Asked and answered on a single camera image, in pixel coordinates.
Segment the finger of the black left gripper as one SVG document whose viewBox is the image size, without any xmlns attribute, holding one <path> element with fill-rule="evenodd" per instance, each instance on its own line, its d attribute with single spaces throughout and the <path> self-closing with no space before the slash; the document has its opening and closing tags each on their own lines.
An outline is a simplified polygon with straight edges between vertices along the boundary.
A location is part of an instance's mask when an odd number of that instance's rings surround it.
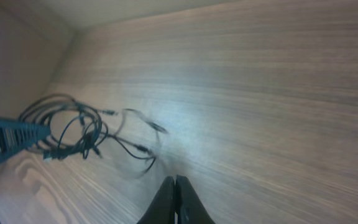
<svg viewBox="0 0 358 224">
<path fill-rule="evenodd" d="M 47 126 L 0 118 L 0 164 L 46 139 L 50 133 Z"/>
</svg>

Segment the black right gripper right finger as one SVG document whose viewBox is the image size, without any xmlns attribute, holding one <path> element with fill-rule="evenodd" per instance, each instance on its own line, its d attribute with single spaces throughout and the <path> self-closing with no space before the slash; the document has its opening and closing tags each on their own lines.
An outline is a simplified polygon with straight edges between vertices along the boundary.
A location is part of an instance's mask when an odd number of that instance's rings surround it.
<svg viewBox="0 0 358 224">
<path fill-rule="evenodd" d="M 187 177 L 177 175 L 175 196 L 178 224 L 215 224 Z"/>
</svg>

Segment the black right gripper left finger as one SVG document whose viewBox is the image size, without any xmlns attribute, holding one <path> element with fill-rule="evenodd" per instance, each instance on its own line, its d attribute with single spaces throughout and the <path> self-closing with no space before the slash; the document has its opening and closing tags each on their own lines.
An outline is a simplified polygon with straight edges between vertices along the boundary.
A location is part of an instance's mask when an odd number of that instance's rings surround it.
<svg viewBox="0 0 358 224">
<path fill-rule="evenodd" d="M 138 224 L 173 224 L 175 222 L 175 181 L 168 176 Z"/>
</svg>

